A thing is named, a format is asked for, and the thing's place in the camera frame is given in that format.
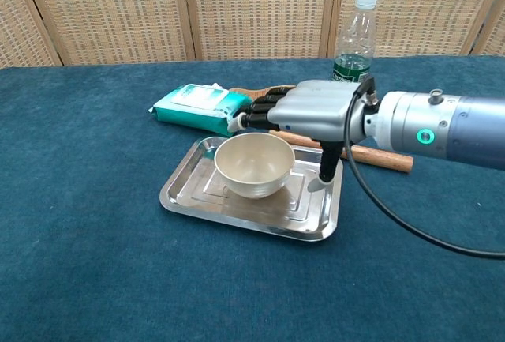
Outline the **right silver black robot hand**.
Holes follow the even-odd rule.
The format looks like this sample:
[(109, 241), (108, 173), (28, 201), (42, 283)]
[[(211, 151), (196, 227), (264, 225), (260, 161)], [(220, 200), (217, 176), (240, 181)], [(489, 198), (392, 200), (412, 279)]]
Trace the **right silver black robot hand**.
[(267, 94), (274, 97), (257, 99), (236, 111), (227, 130), (286, 131), (319, 142), (320, 173), (309, 183), (309, 192), (332, 183), (343, 150), (376, 135), (374, 122), (380, 102), (373, 77), (362, 82), (308, 80)]

